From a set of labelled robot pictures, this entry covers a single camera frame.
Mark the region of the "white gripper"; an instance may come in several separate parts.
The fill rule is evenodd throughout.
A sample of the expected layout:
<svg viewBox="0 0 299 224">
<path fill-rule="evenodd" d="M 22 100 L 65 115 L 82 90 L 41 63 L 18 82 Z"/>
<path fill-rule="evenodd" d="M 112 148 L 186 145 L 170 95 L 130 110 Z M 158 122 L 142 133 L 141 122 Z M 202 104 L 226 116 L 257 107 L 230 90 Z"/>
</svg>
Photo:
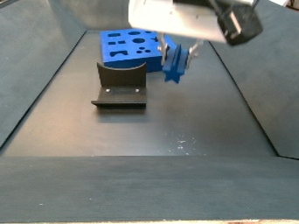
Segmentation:
<svg viewBox="0 0 299 224">
<path fill-rule="evenodd" d="M 237 0 L 226 1 L 249 4 Z M 198 56 L 202 39 L 226 43 L 209 0 L 128 0 L 128 23 L 134 28 L 158 32 L 161 65 L 168 51 L 164 33 L 197 39 L 188 50 L 185 68 Z"/>
</svg>

